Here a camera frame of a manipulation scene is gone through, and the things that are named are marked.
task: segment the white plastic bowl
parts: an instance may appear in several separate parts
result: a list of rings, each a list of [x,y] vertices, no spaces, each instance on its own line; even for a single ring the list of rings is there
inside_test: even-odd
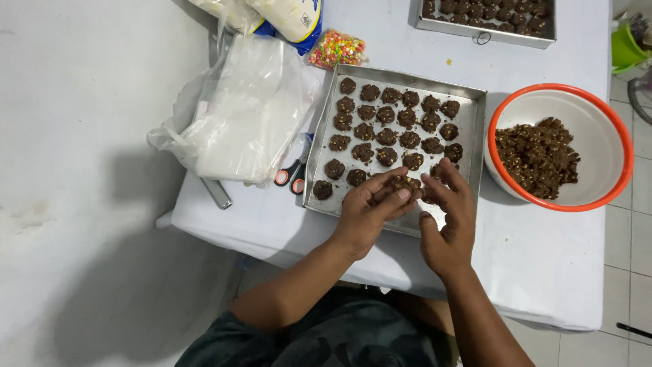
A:
[[[496,129],[535,125],[549,117],[561,120],[574,136],[569,144],[580,154],[578,183],[559,188],[556,200],[528,193],[509,176],[496,150]],[[484,145],[489,173],[519,199],[561,212],[583,212],[609,203],[627,186],[634,169],[634,150],[627,128],[598,97],[564,84],[536,84],[510,95],[491,119]]]

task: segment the table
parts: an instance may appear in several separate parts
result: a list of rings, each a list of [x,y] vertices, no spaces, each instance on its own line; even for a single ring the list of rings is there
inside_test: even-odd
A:
[[[415,29],[417,1],[328,0],[324,20],[367,42],[368,66],[489,91],[487,121],[510,93],[545,82],[570,84],[607,101],[610,2],[557,2],[558,41],[547,50]],[[301,149],[294,148],[288,161]],[[337,218],[301,208],[287,187],[224,182],[233,206],[219,210],[202,182],[186,175],[171,223],[218,246],[287,268],[324,241]],[[553,212],[509,196],[486,173],[477,209],[473,267],[499,313],[539,328],[598,330],[602,322],[605,209]],[[443,285],[419,240],[383,231],[342,278],[431,298]]]

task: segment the fingernail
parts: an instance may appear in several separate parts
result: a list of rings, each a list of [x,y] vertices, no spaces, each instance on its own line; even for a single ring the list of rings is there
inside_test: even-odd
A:
[[[400,197],[403,200],[407,200],[410,197],[410,193],[408,189],[401,189],[398,190],[398,197]]]

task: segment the plastic bag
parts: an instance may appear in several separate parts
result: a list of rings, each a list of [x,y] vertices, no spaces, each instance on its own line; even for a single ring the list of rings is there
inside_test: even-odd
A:
[[[189,0],[212,16],[223,14],[226,23],[240,33],[274,36],[274,27],[245,3],[245,0]]]
[[[363,40],[328,28],[310,52],[308,62],[332,70],[337,64],[362,65],[365,60]]]
[[[285,37],[299,55],[307,53],[321,34],[322,0],[245,0]]]
[[[314,108],[321,82],[291,46],[272,37],[237,35],[228,52],[220,51],[194,122],[178,133],[166,121],[148,141],[199,177],[263,187]]]

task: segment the green bucket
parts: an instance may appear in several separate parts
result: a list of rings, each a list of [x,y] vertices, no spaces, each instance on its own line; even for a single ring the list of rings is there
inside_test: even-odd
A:
[[[625,72],[652,57],[651,52],[641,50],[634,41],[629,23],[623,23],[612,33],[612,66],[614,74]]]

